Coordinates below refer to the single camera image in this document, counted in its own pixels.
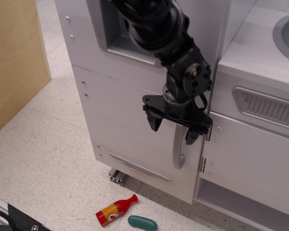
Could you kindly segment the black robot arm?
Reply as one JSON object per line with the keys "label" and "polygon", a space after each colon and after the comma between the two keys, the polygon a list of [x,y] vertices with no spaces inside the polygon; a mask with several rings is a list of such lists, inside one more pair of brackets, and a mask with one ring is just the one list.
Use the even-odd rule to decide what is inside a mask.
{"label": "black robot arm", "polygon": [[[143,97],[151,129],[157,131],[163,119],[170,120],[187,127],[186,144],[193,144],[212,125],[204,112],[204,93],[211,90],[212,80],[210,65],[187,32],[189,18],[171,0],[116,0],[114,5],[132,42],[167,69],[163,94]],[[196,97],[203,107],[197,106]]]}

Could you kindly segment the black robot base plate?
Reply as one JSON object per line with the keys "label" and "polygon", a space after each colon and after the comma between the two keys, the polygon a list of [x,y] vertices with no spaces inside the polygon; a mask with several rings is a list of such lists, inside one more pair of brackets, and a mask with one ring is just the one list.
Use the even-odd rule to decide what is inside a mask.
{"label": "black robot base plate", "polygon": [[20,231],[50,231],[45,225],[10,204],[8,215]]}

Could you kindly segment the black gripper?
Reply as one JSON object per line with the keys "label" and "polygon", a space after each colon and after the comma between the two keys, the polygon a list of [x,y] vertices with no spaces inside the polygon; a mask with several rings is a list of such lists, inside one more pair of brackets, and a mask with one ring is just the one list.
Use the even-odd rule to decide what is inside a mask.
{"label": "black gripper", "polygon": [[194,99],[175,99],[168,88],[162,95],[145,95],[143,110],[153,131],[158,131],[163,119],[188,128],[186,145],[192,145],[199,135],[207,134],[212,119],[197,107]]}

